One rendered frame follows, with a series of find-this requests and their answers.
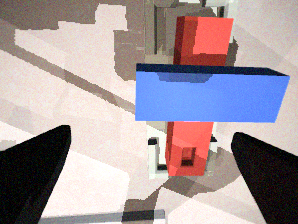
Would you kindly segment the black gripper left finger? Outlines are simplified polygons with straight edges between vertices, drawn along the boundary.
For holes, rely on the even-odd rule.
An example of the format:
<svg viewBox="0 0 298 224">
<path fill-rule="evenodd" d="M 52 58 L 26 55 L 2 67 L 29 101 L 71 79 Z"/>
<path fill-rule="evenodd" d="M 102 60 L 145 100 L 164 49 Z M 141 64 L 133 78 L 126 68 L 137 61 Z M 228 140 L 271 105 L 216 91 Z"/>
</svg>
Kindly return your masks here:
<svg viewBox="0 0 298 224">
<path fill-rule="evenodd" d="M 38 224 L 71 141 L 60 125 L 0 152 L 0 224 Z"/>
</svg>

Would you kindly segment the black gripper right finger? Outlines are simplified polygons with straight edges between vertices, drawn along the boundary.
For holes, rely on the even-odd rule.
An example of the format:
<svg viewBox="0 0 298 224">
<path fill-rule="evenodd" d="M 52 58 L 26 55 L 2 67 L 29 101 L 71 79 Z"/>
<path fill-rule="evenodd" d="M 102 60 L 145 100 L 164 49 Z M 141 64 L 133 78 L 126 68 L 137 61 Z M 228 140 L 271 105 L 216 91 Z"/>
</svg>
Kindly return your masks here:
<svg viewBox="0 0 298 224">
<path fill-rule="evenodd" d="M 298 156 L 243 132 L 231 150 L 267 224 L 298 224 Z"/>
</svg>

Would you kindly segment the blue bar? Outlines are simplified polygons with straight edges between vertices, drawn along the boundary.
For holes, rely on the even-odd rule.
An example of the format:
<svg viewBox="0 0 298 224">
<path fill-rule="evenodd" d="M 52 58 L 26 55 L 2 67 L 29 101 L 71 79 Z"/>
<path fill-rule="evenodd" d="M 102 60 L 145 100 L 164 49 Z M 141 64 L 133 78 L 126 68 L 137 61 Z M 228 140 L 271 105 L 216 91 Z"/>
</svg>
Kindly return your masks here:
<svg viewBox="0 0 298 224">
<path fill-rule="evenodd" d="M 135 121 L 275 123 L 290 77 L 266 67 L 136 63 Z"/>
</svg>

